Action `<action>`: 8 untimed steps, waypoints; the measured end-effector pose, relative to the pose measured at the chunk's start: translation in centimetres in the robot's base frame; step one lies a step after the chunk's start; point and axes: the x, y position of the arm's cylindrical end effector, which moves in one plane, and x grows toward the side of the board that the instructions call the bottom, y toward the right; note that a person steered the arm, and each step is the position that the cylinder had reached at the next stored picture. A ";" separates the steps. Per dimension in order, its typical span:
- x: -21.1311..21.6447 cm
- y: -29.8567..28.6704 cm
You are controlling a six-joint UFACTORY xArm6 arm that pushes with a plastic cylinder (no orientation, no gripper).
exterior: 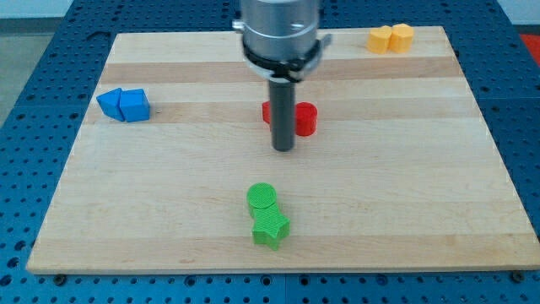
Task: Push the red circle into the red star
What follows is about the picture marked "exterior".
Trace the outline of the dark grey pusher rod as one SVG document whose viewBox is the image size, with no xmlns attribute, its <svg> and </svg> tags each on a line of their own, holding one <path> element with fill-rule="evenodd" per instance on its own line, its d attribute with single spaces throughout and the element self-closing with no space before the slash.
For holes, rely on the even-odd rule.
<svg viewBox="0 0 540 304">
<path fill-rule="evenodd" d="M 287 152 L 294 147 L 294 84 L 269 81 L 268 86 L 272 145 L 277 151 Z"/>
</svg>

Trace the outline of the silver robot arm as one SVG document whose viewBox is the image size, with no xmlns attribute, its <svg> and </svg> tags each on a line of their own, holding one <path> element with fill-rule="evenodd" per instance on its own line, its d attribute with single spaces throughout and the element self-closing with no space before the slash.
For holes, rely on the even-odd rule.
<svg viewBox="0 0 540 304">
<path fill-rule="evenodd" d="M 273 148 L 295 145 L 295 86 L 321 63 L 332 35 L 318 35 L 320 3 L 314 0 L 241 0 L 241 34 L 248 67 L 268 82 Z"/>
</svg>

